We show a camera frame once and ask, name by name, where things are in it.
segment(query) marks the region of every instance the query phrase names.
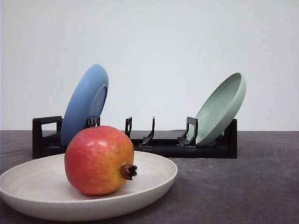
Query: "pomegranate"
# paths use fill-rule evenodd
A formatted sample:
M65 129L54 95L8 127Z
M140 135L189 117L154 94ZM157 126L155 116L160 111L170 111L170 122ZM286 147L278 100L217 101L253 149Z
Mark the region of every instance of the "pomegranate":
M83 129L69 143L65 173L70 184L88 195L109 194L137 175L134 147L120 130L110 126Z

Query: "dish rack prong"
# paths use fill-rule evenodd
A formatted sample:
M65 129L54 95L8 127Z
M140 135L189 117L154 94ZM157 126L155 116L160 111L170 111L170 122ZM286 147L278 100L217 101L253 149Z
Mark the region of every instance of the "dish rack prong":
M186 130L182 137L178 137L178 147L196 147L196 138L198 134L198 119L187 117L187 122L186 122ZM194 126L194 133L192 138L190 140L187 139L187 134L189 132L189 126L193 125Z

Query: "blue plate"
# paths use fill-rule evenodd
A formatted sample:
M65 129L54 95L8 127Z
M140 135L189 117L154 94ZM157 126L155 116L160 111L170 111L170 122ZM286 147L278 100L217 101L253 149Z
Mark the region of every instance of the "blue plate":
M95 64L83 75L67 106L61 127L61 146L68 146L85 128L87 119L101 115L107 92L108 75L101 65Z

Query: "plate rim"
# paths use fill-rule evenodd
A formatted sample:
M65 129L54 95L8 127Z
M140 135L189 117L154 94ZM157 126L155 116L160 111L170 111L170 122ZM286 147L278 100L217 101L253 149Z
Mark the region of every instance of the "plate rim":
M148 191L152 191L154 189L157 189L159 187L162 187L163 185L166 185L167 183L171 182L173 179L176 178L177 174L178 174L178 167L177 165L171 161L170 159L166 158L166 157L163 157L163 156L160 156L160 155L157 155L157 154L152 154L152 153L147 153L147 152L140 152L140 151L134 151L134 153L138 153L138 154L151 154L152 156L157 156L157 157L162 157L163 159L166 159L168 162L170 162L174 167L175 167L175 173L174 175L171 176L171 178L168 178L166 181L154 186L154 187L150 187L150 188L147 188L147 189L143 189L143 190L140 190L140 191L136 191L136 192L133 192L133 193L130 193L130 194L126 194L126 195L120 195L120 196L113 196L113 197L106 197L106 198L98 198L98 199L88 199L88 200L77 200L77 201L51 201L51 202L47 202L47 201L43 201L43 200L35 200L35 199L26 199L26 198L23 198L23 197L17 197L13 194L10 194L8 192L6 192L5 190L2 189L1 185L0 185L0 193L1 194L5 194L11 198L15 198L15 199L18 199L18 200L24 200L24 201L27 201L27 202L35 202L35 203L48 203L48 204L69 204L69 203L88 203L88 202L101 202L101 201L107 201L107 200L115 200L115 199L120 199L120 198L125 198L125 197L130 197L130 196L134 196L134 195L139 195L139 194L142 194L142 193L145 193L145 192L148 192ZM12 169L16 168L16 167L19 167L19 166L22 166L26 163L31 163L31 162L35 162L36 160L42 160L42 159L45 159L45 158L49 158L49 157L58 157L58 156L64 156L65 154L58 154L58 155L52 155L52 156L46 156L46 157L43 157L43 158L39 158L39 159L35 159L35 160L31 160L31 161L28 161L28 162L25 162L25 163L22 163L22 164L19 164L19 165L16 165L12 168L10 168L9 170L5 171L3 174L0 175L0 180L2 178L2 176L4 176L7 172L11 171Z

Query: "shallow dish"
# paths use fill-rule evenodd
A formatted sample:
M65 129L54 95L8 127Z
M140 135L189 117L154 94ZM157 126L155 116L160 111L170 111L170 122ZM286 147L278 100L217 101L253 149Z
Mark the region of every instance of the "shallow dish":
M18 165L0 176L4 201L15 210L54 221L91 221L141 209L172 186L177 166L159 155L135 151L138 175L114 193L86 196L66 179L64 154Z
M72 138L83 128L86 120L99 117L108 91L108 75L105 69L95 64L78 83L64 114L60 143L67 147Z
M224 80L203 104L196 115L198 119L197 146L212 143L232 122L238 113L246 93L246 81L241 73ZM193 136L190 126L187 138Z

